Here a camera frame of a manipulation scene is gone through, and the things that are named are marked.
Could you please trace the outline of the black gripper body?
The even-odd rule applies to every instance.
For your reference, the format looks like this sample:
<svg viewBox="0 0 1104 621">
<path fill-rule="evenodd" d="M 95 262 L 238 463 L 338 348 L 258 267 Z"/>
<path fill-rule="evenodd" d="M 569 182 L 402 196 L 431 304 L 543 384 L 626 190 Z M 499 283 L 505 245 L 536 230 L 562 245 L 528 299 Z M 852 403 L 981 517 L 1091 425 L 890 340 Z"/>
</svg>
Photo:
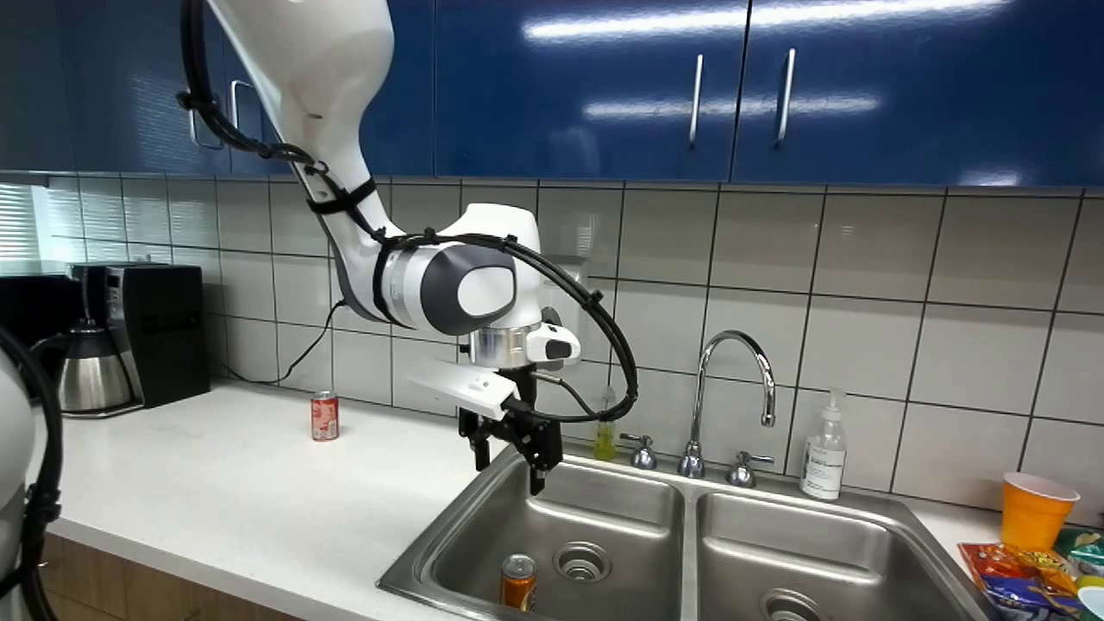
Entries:
<svg viewBox="0 0 1104 621">
<path fill-rule="evenodd" d="M 499 422 L 488 422 L 488 417 L 459 410 L 459 435 L 465 443 L 475 435 L 486 435 L 486 443 L 499 440 L 514 445 L 528 466 L 556 469 L 562 463 L 562 429 L 551 414 L 536 410 L 537 373 L 523 366 L 523 371 L 505 371 L 495 375 L 518 386 L 518 397 L 508 403 L 508 414 Z"/>
</svg>

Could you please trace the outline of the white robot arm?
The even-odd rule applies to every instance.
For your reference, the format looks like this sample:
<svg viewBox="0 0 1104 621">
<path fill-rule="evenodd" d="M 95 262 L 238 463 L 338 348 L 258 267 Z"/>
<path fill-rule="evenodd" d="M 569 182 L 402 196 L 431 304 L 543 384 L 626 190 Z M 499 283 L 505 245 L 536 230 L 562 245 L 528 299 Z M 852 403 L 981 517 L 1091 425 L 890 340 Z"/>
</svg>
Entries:
<svg viewBox="0 0 1104 621">
<path fill-rule="evenodd" d="M 218 107 L 203 36 L 231 38 L 258 85 L 275 134 L 238 131 Z M 357 123 L 393 58 L 387 0 L 183 0 L 179 103 L 227 145 L 292 170 L 338 259 L 338 283 L 365 321 L 433 334 L 484 334 L 492 344 L 433 379 L 484 433 L 532 449 L 551 417 L 528 392 L 528 373 L 578 356 L 578 341 L 537 307 L 567 277 L 543 256 L 536 214 L 471 205 L 440 230 L 400 230 L 363 157 Z"/>
</svg>

